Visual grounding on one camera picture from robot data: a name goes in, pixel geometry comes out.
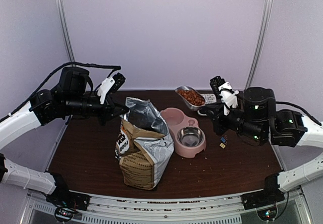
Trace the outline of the metal food scoop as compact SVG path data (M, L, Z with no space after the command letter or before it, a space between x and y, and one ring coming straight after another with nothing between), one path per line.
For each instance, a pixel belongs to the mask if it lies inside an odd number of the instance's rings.
M201 107L205 106L205 98L189 86L180 86L175 92L182 97L185 104L193 111L198 111Z

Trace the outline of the pink double pet bowl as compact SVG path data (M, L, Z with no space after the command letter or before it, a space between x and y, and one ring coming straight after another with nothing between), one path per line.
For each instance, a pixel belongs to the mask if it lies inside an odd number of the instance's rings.
M175 152L184 158L194 158L206 150L206 137L198 120L188 117L180 109L169 107L160 112L174 141Z

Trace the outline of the dog food bag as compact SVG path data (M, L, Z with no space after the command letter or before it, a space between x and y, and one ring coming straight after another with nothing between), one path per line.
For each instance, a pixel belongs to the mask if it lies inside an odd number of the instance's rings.
M125 185L152 190L174 152L174 141L161 112L150 100L127 97L125 105L129 111L121 115L115 156Z

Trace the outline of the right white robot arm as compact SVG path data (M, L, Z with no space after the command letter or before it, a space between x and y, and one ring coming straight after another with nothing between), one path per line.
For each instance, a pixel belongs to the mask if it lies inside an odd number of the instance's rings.
M250 87L243 94L232 89L219 89L217 102L201 108L213 123L217 135L228 129L246 136L259 145L322 147L322 123L306 110L276 110L279 104L272 89Z

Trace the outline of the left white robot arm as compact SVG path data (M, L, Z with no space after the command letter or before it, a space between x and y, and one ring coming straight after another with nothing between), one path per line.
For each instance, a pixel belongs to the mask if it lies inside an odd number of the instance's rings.
M105 125L122 114L128 107L114 101L110 94L125 83L119 66L83 63L65 63L57 71L59 82L51 90L39 86L23 103L1 119L1 148L9 145L25 133L45 126L55 119L81 116L96 117ZM59 174L38 172L18 165L1 156L1 183L32 189L53 196L62 206L69 205L73 196Z

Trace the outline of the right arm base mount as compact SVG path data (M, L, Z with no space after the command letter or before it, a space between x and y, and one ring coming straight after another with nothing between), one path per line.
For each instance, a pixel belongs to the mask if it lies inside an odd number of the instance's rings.
M287 207L287 204L285 204L283 211L278 214L277 203L285 200L284 193L279 190L280 185L278 184L278 176L279 174L273 174L266 177L263 190L241 195L245 210L258 209L271 205L271 207L267 209L260 209L257 211L258 217L266 222L276 220L282 215Z

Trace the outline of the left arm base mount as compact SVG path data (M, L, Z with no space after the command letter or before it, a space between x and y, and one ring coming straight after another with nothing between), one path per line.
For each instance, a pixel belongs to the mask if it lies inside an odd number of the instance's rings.
M79 210L86 211L90 202L89 195L70 191L45 196L46 201L56 207L54 211L55 219L62 223L71 221L75 215L79 214Z

